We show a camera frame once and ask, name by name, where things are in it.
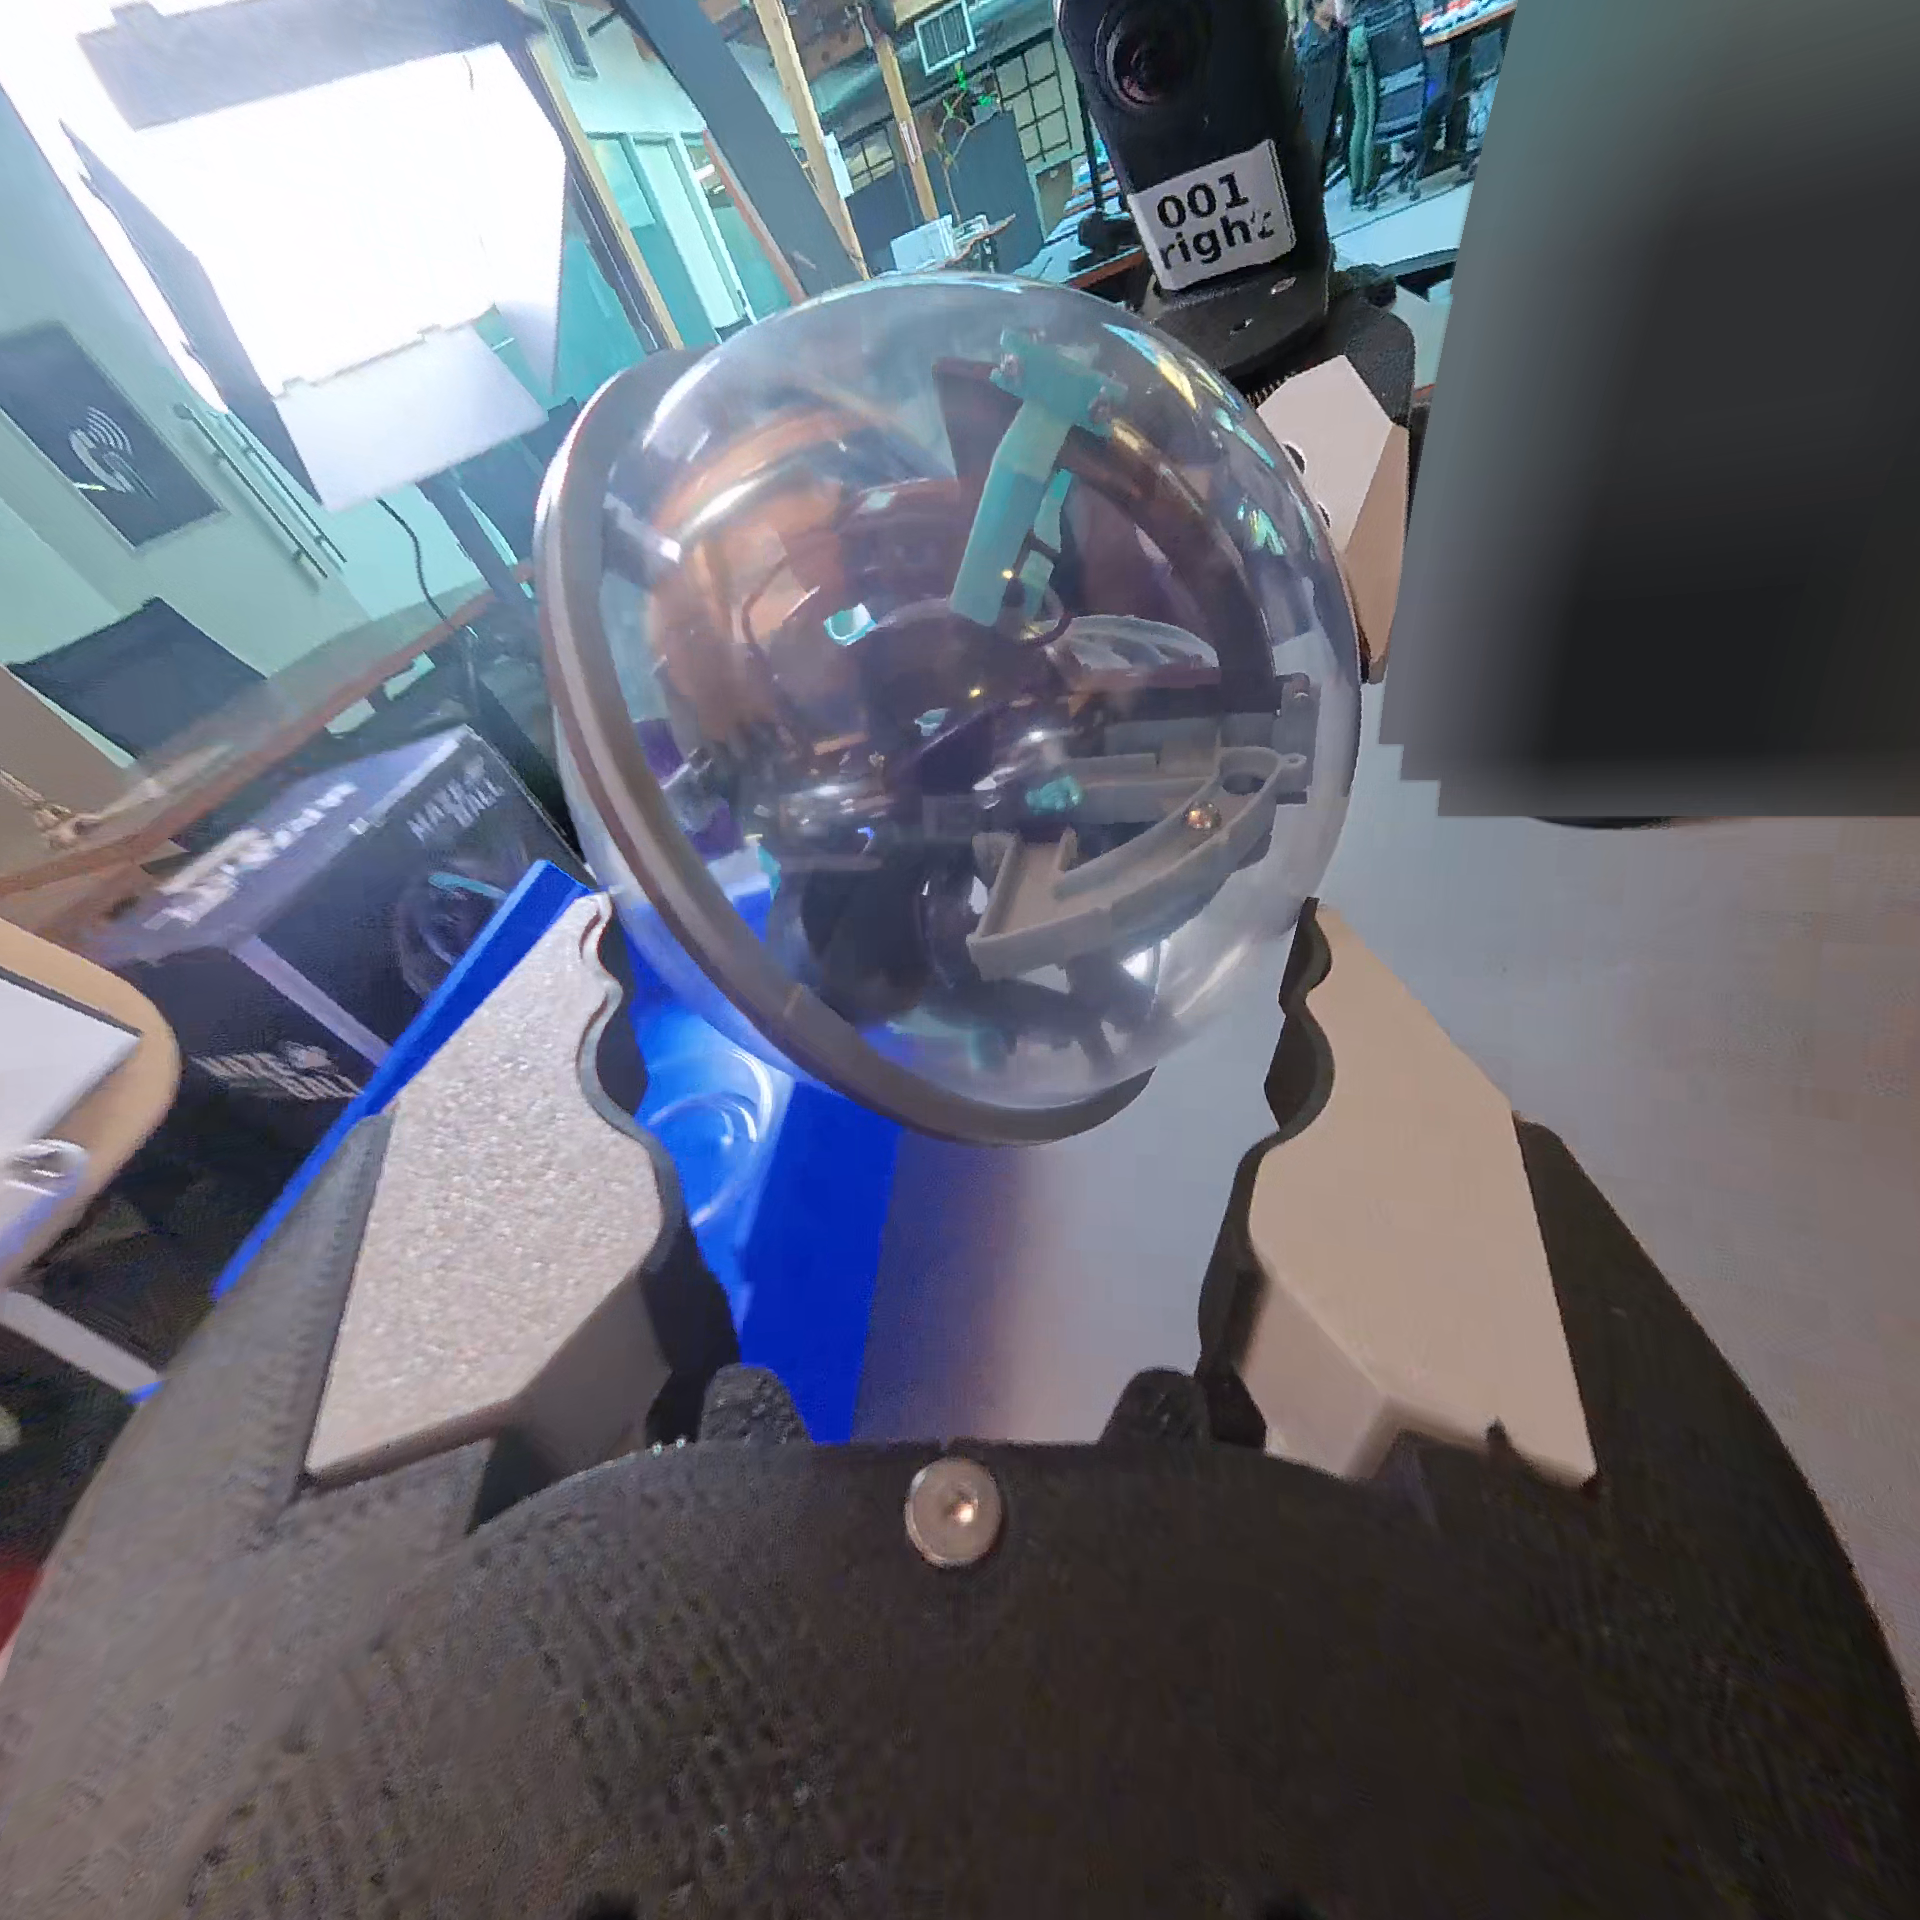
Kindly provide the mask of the black office chair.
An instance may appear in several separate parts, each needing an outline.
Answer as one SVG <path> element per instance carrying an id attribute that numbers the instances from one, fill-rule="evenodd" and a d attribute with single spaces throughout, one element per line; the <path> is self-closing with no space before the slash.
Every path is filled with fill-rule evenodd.
<path id="1" fill-rule="evenodd" d="M 159 599 L 8 672 L 135 761 L 268 682 Z"/>

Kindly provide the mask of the white light panel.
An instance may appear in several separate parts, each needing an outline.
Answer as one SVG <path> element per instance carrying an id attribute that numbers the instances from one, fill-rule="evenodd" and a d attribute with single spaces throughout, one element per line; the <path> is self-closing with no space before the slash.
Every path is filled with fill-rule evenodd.
<path id="1" fill-rule="evenodd" d="M 476 322 L 274 397 L 314 501 L 348 512 L 464 464 L 545 420 L 536 395 Z"/>

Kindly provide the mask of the clear plastic maze ball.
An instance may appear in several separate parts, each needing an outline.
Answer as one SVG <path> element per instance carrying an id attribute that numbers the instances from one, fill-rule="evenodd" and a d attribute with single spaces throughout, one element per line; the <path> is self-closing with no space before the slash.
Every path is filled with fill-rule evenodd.
<path id="1" fill-rule="evenodd" d="M 926 1137 L 1045 1145 L 1277 983 L 1359 746 L 1298 427 L 1031 279 L 609 377 L 535 511 L 560 771 L 637 961 Z"/>

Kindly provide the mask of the dark blue cardboard box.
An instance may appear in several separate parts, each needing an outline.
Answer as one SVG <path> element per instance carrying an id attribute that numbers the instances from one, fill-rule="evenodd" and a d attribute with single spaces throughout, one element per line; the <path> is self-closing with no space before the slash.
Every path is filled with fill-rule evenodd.
<path id="1" fill-rule="evenodd" d="M 455 727 L 293 785 L 81 952 L 167 1017 L 188 1092 L 308 1147 L 542 865 L 585 879 L 510 764 Z"/>

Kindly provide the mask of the brown wooden desk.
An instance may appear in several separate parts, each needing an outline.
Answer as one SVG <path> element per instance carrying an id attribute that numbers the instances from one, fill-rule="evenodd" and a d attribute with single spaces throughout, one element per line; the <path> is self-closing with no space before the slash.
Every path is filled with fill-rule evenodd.
<path id="1" fill-rule="evenodd" d="M 114 771 L 117 789 L 106 801 L 60 823 L 42 821 L 55 804 L 38 789 L 30 801 L 4 794 L 4 821 L 18 818 L 28 839 L 4 849 L 2 898 L 144 872 L 181 831 L 280 768 L 412 660 L 436 655 L 494 611 L 496 594 L 484 589 L 444 618 L 396 613 L 333 636 Z"/>

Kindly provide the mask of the wooden instruction board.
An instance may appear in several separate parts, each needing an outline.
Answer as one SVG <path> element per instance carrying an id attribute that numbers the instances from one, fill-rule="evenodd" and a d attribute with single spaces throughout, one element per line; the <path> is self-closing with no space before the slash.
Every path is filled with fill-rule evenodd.
<path id="1" fill-rule="evenodd" d="M 135 986 L 2 925 L 2 1288 L 87 1211 L 170 1111 L 174 1028 Z"/>

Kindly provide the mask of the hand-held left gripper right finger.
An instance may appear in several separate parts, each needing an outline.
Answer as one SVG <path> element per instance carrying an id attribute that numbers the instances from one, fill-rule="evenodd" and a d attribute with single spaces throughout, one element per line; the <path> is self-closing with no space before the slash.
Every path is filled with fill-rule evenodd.
<path id="1" fill-rule="evenodd" d="M 1308 903 L 1201 1298 L 1201 1369 L 1263 1453 L 1348 1481 L 1401 1442 L 1597 1459 L 1496 1083 L 1353 928 Z"/>

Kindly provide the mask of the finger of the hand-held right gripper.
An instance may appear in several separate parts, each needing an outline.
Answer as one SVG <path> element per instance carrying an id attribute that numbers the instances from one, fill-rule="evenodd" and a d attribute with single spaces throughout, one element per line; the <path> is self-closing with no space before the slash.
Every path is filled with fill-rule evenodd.
<path id="1" fill-rule="evenodd" d="M 1321 512 L 1357 628 L 1359 674 L 1378 684 L 1405 564 L 1408 429 L 1385 412 L 1348 354 L 1277 385 L 1262 400 L 1262 425 L 1296 459 Z"/>

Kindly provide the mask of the blue plastic bin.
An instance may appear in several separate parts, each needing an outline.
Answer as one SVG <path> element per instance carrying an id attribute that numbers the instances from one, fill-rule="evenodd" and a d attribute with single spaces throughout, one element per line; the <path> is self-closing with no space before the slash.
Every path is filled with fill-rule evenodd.
<path id="1" fill-rule="evenodd" d="M 580 881 L 542 860 L 494 903 L 468 953 L 238 1244 L 210 1285 L 215 1303 L 264 1256 L 349 1130 L 384 1114 L 481 1012 L 503 1010 L 536 943 L 585 898 Z M 725 1040 L 629 944 L 614 955 L 630 976 L 614 1057 L 629 1051 L 645 1073 L 641 1091 L 616 1092 L 614 1103 L 673 1165 L 688 1225 L 726 1295 L 740 1359 L 784 1381 L 813 1441 L 846 1445 L 900 1130 Z"/>

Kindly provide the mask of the clear plastic ball stand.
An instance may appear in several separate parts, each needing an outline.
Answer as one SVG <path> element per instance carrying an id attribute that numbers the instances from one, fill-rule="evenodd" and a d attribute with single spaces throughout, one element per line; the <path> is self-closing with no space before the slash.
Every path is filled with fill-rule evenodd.
<path id="1" fill-rule="evenodd" d="M 680 1008 L 648 1017 L 637 1040 L 637 1119 L 673 1164 L 689 1227 L 743 1233 L 776 1151 L 786 1079 Z"/>

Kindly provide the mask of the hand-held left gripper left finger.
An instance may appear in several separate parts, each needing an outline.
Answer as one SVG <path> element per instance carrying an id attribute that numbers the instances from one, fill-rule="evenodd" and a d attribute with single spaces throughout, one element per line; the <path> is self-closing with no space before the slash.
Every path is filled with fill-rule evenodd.
<path id="1" fill-rule="evenodd" d="M 729 1297 L 602 1077 L 632 1031 L 616 913 L 572 901 L 404 1082 L 306 1441 L 348 1487 L 511 1441 L 556 1477 L 700 1425 Z"/>

